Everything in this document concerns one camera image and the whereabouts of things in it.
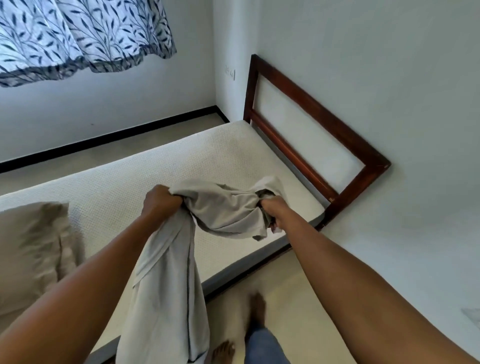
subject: beige pillow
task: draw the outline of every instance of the beige pillow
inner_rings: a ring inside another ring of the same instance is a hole
[[[68,204],[0,212],[0,332],[75,269]]]

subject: patterned curtain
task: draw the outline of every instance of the patterned curtain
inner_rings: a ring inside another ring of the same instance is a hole
[[[161,0],[0,0],[0,85],[118,72],[176,53]]]

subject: blue jeans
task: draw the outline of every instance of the blue jeans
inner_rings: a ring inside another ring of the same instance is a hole
[[[276,337],[267,328],[249,330],[245,346],[245,364],[290,364]]]

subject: gray sheet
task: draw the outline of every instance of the gray sheet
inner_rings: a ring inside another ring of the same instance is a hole
[[[284,195],[275,177],[265,177],[247,191],[185,180],[170,192],[182,195],[186,208],[152,235],[137,262],[117,364],[204,362],[210,338],[193,255],[192,215],[211,234],[259,240],[266,237],[271,219],[260,209],[260,199]]]

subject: person's left hand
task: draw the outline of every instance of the person's left hand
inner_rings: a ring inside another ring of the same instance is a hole
[[[158,184],[146,194],[142,216],[149,219],[156,230],[164,220],[177,212],[182,202],[180,196],[171,195],[168,187]]]

